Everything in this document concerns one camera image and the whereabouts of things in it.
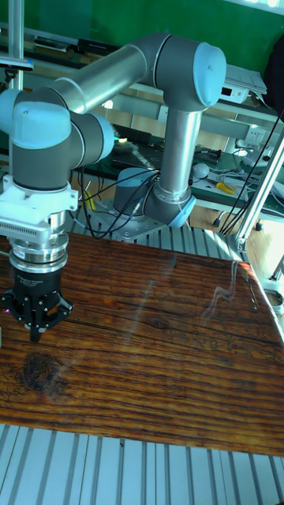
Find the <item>aluminum profile table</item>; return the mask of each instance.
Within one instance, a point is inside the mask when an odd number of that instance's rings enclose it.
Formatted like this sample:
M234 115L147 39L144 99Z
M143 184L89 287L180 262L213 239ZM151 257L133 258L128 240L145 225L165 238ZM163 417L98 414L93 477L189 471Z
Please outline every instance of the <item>aluminum profile table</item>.
M78 220L83 221L83 212ZM89 232L67 220L74 233ZM230 237L163 227L132 240L247 260ZM0 425L1 505L274 505L284 458Z

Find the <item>wooden board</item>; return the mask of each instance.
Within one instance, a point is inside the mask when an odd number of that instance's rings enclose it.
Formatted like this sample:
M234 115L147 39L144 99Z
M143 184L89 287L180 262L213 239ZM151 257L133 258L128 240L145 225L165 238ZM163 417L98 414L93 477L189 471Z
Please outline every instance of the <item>wooden board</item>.
M71 235L62 290L39 344L0 312L1 423L284 455L282 338L248 264Z

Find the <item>aluminum frame pole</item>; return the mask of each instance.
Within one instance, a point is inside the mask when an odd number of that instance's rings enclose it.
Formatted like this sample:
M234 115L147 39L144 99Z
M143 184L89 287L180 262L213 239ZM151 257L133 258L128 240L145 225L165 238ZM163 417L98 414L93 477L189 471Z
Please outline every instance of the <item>aluminum frame pole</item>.
M245 243L249 238L253 223L267 199L269 192L278 176L278 173L284 163L284 128L279 136L278 142L275 145L272 157L268 162L266 170L258 185L256 192L253 195L252 201L248 206L245 217L241 223L238 232L235 235L235 242L239 251L245 251Z
M24 58L24 0L9 0L9 56ZM23 89L24 73L20 70L11 80L11 89ZM9 138L9 173L13 173L13 142Z

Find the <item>workbench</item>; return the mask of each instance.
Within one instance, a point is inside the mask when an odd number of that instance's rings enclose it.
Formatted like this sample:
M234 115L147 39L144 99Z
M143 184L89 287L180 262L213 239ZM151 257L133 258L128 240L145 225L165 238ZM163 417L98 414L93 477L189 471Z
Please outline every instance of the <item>workbench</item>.
M282 497L281 331L250 266L209 232L204 244L217 258L71 235L70 318L35 345L2 312L0 480L16 505L50 503L54 486L53 503L247 503L248 485Z
M152 148L151 146L145 147L143 146L143 155L146 159L150 161L152 166L154 168L160 169L162 166L162 157L163 153L160 151L156 151L155 148ZM86 167L86 180L89 177L93 178L93 176L100 176L101 178L107 178L110 180L115 180L120 172L120 170L123 170L123 167L120 166L116 163L114 164L113 160L119 160L120 157L118 154L111 153L107 158L103 160L102 165L98 164L96 166L89 165ZM197 157L194 158L193 160L194 163L206 163L209 167L211 167L213 170L220 170L222 173L222 170L224 172L228 170L236 170L236 168L240 167L242 170L245 171L246 174L249 173L251 170L251 167L245 165L241 161L240 156L232 155L227 152L223 152L221 154L221 158L217 163L210 163L210 162L203 162L202 160L198 159ZM133 165L135 166L141 166L141 163L138 160L135 160L135 157L133 156ZM263 171L265 170L265 167L262 168L256 168L254 170L254 174L262 174ZM278 182L281 184L284 184L284 168L281 169L277 179ZM191 187L192 194L196 197L196 205L199 205L201 207L206 207L206 208L213 208L219 211L227 211L229 212L231 208L233 207L236 199L231 197L228 194L225 194L224 192L219 192L219 193L213 193L210 191L210 188L206 189L199 189L195 187L194 185ZM245 200L242 198L237 202L236 209L242 207L245 203ZM273 211L277 212L284 212L284 208L282 208L278 203L275 201L273 196L269 196L266 200L265 212L261 212L259 217L260 219L270 219L270 220L275 220L279 223L284 222L284 218L281 218L281 216L274 215Z

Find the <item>robotic arm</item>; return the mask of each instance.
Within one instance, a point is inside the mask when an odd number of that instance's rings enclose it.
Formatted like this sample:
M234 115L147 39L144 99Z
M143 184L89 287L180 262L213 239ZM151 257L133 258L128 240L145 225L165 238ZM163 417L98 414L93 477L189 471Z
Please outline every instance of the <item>robotic arm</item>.
M15 286L1 299L30 330L31 340L73 308L60 291L67 261L65 212L77 209L69 171L97 163L114 145L109 123L90 111L137 81L163 90L169 107L163 164L143 213L180 227L195 203L189 172L201 114L219 99L225 75L220 49L157 33L56 80L52 88L0 95L0 127L13 138L13 176L4 177L0 195L0 234L12 246L15 271ZM124 195L128 199L140 184L133 179L131 189L118 185L118 210Z

